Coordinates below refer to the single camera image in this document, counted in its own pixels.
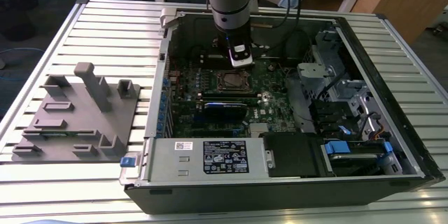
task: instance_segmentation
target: gray vertical peg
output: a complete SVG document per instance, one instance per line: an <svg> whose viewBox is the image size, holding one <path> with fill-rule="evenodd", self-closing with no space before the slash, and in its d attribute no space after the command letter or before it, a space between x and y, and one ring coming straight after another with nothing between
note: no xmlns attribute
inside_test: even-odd
<svg viewBox="0 0 448 224"><path fill-rule="evenodd" d="M104 88L101 88L96 76L93 74L94 66L89 62L80 62L74 67L74 75L82 79L86 91L93 98L96 106L100 108L101 112L108 112L110 110L110 103L106 100L106 93Z"/></svg>

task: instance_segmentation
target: aluminum table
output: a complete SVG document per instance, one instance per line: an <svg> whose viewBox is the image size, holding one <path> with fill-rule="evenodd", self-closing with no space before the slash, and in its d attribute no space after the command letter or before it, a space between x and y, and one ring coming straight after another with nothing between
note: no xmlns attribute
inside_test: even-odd
<svg viewBox="0 0 448 224"><path fill-rule="evenodd" d="M0 223L33 220L169 223L445 223L448 181L394 194L366 206L150 216L141 212L118 184L118 164L14 164L12 148L29 125L46 91L46 75L68 74L92 62L108 83L132 79L141 85L128 151L142 149L150 87L161 41L160 10L204 5L80 0L0 123ZM284 13L261 8L261 12ZM448 176L448 94L388 20L372 14L302 11L344 16L402 107L430 154Z"/></svg>

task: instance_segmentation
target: capacitor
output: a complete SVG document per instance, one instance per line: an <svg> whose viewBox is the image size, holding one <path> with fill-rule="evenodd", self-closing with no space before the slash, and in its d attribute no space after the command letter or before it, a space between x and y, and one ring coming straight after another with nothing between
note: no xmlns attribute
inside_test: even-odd
<svg viewBox="0 0 448 224"><path fill-rule="evenodd" d="M274 70L274 64L269 64L268 65L268 71L273 72L273 70Z"/></svg>

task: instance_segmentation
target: motherboard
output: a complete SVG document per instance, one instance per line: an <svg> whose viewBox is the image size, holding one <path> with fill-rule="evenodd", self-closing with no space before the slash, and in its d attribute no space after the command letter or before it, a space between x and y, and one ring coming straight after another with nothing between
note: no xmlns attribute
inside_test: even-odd
<svg viewBox="0 0 448 224"><path fill-rule="evenodd" d="M260 126L262 132L294 132L285 88L290 71L265 60L230 70L174 62L173 137L250 137Z"/></svg>

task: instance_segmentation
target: floor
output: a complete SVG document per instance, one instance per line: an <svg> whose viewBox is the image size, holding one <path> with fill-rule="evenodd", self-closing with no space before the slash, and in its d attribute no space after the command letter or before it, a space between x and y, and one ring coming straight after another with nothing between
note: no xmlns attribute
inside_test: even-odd
<svg viewBox="0 0 448 224"><path fill-rule="evenodd" d="M32 47L45 50L73 7L74 1L76 0L38 0L38 6L29 11L29 19L37 28L37 36L21 42L9 42L0 35L0 51L6 48L17 47ZM205 0L168 1L205 3ZM412 45L412 48L441 85L448 89L448 71L445 70L448 64L448 60L445 59L448 55L448 39L434 37L430 31L425 31ZM0 54L0 59L6 64L5 68L0 69L0 119L38 62L40 55L41 53L38 51L12 51ZM6 81L1 78L14 79L16 81Z"/></svg>

